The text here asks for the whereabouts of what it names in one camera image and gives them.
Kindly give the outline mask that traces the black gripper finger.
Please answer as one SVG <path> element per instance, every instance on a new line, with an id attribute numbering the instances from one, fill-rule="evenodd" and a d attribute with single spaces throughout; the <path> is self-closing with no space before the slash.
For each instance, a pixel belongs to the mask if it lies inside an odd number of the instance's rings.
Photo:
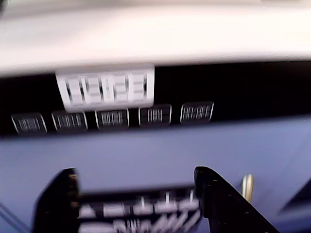
<path id="1" fill-rule="evenodd" d="M 215 170 L 197 166 L 195 196 L 211 233 L 277 233 L 278 230 Z"/>
<path id="2" fill-rule="evenodd" d="M 79 197 L 76 170 L 61 170 L 39 195 L 34 209 L 32 232 L 78 232 Z"/>

